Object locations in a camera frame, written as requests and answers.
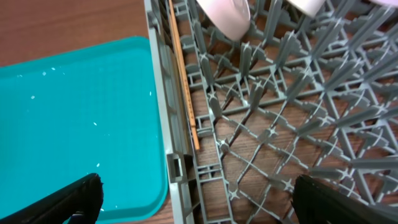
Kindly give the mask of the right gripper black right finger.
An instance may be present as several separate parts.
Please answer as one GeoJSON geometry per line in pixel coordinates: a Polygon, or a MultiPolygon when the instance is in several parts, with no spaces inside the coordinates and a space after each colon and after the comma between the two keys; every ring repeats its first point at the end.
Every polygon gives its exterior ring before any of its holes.
{"type": "Polygon", "coordinates": [[[397,215],[364,205],[308,175],[296,178],[292,206],[300,223],[397,224],[397,215]]]}

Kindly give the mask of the bowl of food scraps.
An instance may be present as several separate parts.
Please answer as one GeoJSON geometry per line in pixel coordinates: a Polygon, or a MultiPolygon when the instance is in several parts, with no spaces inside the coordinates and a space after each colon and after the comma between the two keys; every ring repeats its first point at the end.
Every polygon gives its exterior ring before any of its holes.
{"type": "Polygon", "coordinates": [[[308,17],[314,18],[326,0],[287,0],[308,17]]]}

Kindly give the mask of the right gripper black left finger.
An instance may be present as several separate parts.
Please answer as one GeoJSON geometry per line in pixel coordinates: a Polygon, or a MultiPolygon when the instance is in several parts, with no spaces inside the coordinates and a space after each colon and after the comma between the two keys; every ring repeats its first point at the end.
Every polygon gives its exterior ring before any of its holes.
{"type": "Polygon", "coordinates": [[[88,174],[1,219],[1,223],[96,223],[103,205],[101,177],[88,174]]]}

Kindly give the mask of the large pink plate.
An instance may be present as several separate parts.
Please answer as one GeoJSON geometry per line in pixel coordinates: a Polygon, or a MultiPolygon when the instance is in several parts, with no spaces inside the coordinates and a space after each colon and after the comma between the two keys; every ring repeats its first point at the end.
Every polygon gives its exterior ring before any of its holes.
{"type": "Polygon", "coordinates": [[[251,15],[247,0],[197,0],[197,3],[227,38],[240,40],[249,30],[251,15]]]}

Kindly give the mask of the pink bowl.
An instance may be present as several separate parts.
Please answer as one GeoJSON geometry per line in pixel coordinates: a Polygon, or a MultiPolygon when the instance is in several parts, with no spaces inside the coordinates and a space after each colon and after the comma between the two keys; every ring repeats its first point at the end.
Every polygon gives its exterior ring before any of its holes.
{"type": "Polygon", "coordinates": [[[398,7],[398,0],[370,0],[370,1],[382,6],[398,7]]]}

